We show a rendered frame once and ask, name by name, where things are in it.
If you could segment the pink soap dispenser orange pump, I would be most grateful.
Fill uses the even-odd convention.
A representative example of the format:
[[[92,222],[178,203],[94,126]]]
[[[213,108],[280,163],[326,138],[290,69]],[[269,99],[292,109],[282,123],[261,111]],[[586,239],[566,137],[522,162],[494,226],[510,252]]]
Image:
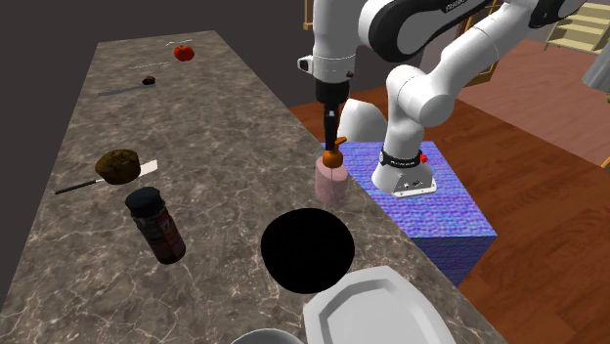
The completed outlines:
[[[315,191],[319,200],[329,206],[341,206],[347,198],[349,173],[339,150],[346,141],[346,137],[338,137],[334,148],[325,150],[316,161]]]

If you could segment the black round bowl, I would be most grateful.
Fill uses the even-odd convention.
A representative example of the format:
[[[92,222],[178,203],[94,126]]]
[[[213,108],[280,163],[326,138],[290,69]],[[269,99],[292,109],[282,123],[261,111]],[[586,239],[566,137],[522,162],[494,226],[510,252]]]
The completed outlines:
[[[355,257],[355,242],[347,226],[319,208],[291,210],[273,220],[261,236],[260,249],[271,277],[298,294],[334,286]]]

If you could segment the blue patterned robot stand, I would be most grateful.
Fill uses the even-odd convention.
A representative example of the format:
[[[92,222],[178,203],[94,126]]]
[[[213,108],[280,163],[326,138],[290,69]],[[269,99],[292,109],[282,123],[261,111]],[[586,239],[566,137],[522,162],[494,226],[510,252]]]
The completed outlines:
[[[454,285],[460,285],[497,233],[433,142],[422,142],[421,150],[437,191],[405,198],[373,185],[380,148],[380,142],[342,144],[349,175]]]

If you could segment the dark jar black lid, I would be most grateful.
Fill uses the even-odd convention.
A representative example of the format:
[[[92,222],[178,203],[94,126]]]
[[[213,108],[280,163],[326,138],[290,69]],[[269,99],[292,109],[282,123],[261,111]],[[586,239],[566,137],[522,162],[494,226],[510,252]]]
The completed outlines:
[[[184,257],[186,244],[158,189],[137,189],[124,203],[159,263],[171,265]]]

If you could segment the white octagonal plate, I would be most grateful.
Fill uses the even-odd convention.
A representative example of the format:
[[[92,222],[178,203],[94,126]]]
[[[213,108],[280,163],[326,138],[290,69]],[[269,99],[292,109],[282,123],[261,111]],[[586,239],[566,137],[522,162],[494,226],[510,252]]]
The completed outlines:
[[[457,344],[430,301],[388,266],[345,275],[303,308],[308,344]]]

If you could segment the brown muffin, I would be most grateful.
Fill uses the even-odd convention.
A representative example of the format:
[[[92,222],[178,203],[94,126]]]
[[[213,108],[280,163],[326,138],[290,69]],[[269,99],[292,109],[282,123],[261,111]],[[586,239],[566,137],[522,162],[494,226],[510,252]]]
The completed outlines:
[[[139,156],[128,149],[108,151],[96,162],[95,171],[111,185],[130,183],[141,173]]]

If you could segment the grey bowl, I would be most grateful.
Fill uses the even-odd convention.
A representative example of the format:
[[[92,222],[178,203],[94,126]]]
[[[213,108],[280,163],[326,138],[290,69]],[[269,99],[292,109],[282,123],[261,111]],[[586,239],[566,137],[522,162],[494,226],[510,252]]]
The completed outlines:
[[[249,331],[231,344],[304,344],[293,334],[277,328],[260,328]]]

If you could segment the pale yellow wooden staircase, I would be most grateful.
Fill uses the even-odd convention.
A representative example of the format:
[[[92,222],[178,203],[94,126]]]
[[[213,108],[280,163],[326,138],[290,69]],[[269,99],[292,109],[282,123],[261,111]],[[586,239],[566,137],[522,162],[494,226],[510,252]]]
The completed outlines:
[[[544,50],[556,46],[599,55],[609,39],[610,5],[586,2],[553,26]]]

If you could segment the grey cone-shaped object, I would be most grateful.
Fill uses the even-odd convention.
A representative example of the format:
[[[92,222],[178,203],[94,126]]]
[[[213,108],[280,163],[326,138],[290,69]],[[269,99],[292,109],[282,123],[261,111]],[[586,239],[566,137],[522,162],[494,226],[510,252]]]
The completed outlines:
[[[598,55],[582,81],[591,89],[610,93],[610,50],[603,50]]]

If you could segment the black-handled white-bladed knife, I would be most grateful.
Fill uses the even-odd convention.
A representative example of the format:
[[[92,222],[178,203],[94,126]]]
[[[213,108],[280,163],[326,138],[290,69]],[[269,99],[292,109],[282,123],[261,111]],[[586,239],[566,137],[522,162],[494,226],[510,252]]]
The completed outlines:
[[[151,160],[147,163],[141,164],[140,168],[141,168],[141,172],[139,174],[140,177],[150,174],[158,168],[157,160],[155,159],[155,160]],[[64,194],[67,192],[71,192],[71,191],[74,191],[74,190],[77,190],[80,188],[88,187],[88,186],[95,185],[95,184],[102,183],[102,182],[105,183],[106,180],[104,180],[104,179],[91,180],[91,181],[84,182],[84,183],[81,183],[78,185],[60,189],[58,191],[55,191],[55,194]]]

